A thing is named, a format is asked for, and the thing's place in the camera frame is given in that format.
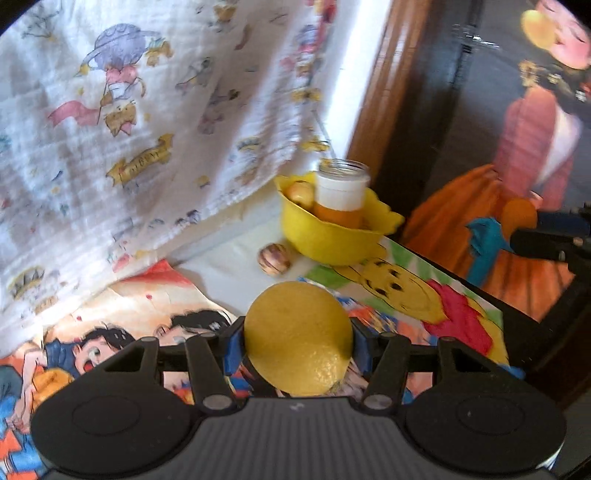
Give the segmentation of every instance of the white cloth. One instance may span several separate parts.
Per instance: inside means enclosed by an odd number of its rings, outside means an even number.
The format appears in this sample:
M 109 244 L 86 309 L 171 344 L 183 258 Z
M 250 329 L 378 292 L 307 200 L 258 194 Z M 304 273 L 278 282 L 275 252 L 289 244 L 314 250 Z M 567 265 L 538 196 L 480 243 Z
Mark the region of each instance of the white cloth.
M 292 157 L 335 9 L 43 0 L 0 37 L 3 342 L 144 268 Z

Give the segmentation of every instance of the yellow lemon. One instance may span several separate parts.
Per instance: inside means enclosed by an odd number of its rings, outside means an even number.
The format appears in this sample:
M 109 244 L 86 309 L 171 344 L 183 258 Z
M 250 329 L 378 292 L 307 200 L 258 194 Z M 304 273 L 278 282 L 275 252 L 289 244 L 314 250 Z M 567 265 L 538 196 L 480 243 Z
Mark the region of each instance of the yellow lemon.
M 265 290 L 244 321 L 246 354 L 279 390 L 322 395 L 343 379 L 353 351 L 347 313 L 326 290 L 284 282 Z

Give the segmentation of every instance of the door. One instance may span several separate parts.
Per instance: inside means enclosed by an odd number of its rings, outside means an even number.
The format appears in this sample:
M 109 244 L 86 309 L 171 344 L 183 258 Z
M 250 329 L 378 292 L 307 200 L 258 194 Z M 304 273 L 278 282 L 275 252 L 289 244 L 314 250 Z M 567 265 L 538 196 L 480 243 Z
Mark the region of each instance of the door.
M 376 189 L 407 216 L 404 245 L 540 320 L 571 275 L 506 240 L 591 199 L 589 31 L 557 0 L 449 0 L 435 17 Z M 483 231 L 498 251 L 470 248 Z

